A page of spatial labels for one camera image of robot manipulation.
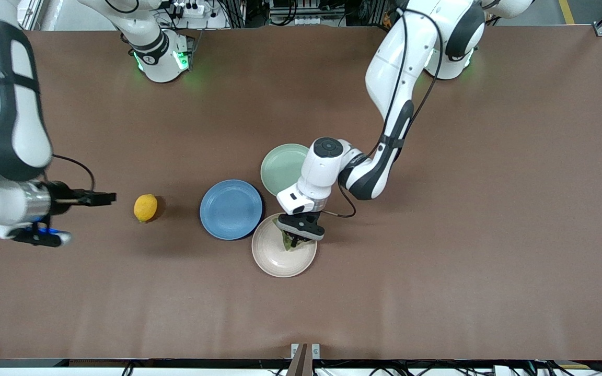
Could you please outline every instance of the yellow tape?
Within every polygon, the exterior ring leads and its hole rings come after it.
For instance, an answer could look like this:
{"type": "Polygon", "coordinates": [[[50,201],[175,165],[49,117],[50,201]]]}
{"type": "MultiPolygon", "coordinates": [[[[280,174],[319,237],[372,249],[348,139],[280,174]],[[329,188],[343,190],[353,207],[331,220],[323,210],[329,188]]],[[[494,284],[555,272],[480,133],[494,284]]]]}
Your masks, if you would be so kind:
{"type": "Polygon", "coordinates": [[[568,5],[568,0],[559,0],[559,7],[561,7],[561,12],[563,13],[563,19],[566,21],[566,25],[575,24],[575,19],[571,13],[571,7],[568,5]]]}

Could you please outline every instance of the blue plate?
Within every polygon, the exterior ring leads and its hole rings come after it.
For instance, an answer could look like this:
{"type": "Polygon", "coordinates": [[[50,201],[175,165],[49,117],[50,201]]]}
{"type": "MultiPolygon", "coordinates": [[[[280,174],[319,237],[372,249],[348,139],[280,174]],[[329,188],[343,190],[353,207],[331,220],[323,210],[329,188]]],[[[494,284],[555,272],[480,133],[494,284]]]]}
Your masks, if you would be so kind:
{"type": "Polygon", "coordinates": [[[201,200],[199,216],[203,228],[222,240],[236,240],[250,234],[263,214],[261,196],[242,180],[225,180],[213,185],[201,200]]]}

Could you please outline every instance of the white plate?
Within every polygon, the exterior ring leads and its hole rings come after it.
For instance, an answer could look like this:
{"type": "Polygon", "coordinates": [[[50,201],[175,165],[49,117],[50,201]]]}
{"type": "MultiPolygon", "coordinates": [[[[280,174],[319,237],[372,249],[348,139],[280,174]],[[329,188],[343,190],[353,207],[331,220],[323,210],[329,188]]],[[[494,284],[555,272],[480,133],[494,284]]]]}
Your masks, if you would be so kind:
{"type": "Polygon", "coordinates": [[[252,236],[252,255],[259,267],[274,277],[289,278],[303,273],[315,259],[317,241],[308,241],[286,251],[282,232],[273,223],[280,214],[263,220],[252,236]]]}

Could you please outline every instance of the brown tabletop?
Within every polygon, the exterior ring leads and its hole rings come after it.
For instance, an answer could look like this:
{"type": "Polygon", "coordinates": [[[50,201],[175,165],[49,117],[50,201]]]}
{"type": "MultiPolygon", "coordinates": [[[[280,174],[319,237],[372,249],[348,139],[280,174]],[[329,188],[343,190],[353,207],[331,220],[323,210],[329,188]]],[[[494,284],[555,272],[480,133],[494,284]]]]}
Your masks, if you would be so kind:
{"type": "MultiPolygon", "coordinates": [[[[602,358],[602,38],[591,27],[487,28],[439,81],[384,193],[327,236],[300,276],[198,220],[211,185],[263,192],[264,155],[381,119],[364,75],[384,34],[208,31],[194,71],[154,84],[117,33],[30,34],[55,152],[112,207],[55,219],[65,248],[0,240],[0,358],[602,358]],[[132,205],[165,197],[158,221],[132,205]]],[[[415,100],[430,79],[418,83],[415,100]]],[[[86,186],[53,162],[51,179],[86,186]]],[[[328,209],[349,209],[335,191],[328,209]]]]}

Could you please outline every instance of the lemon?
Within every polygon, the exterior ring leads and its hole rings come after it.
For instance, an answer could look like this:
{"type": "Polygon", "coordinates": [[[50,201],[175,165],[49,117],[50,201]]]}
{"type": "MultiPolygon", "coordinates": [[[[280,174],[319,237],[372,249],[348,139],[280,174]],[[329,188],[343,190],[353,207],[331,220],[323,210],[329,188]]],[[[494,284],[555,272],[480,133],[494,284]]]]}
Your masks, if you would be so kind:
{"type": "Polygon", "coordinates": [[[134,215],[141,223],[151,220],[157,212],[157,198],[154,195],[143,195],[134,203],[134,215]]]}

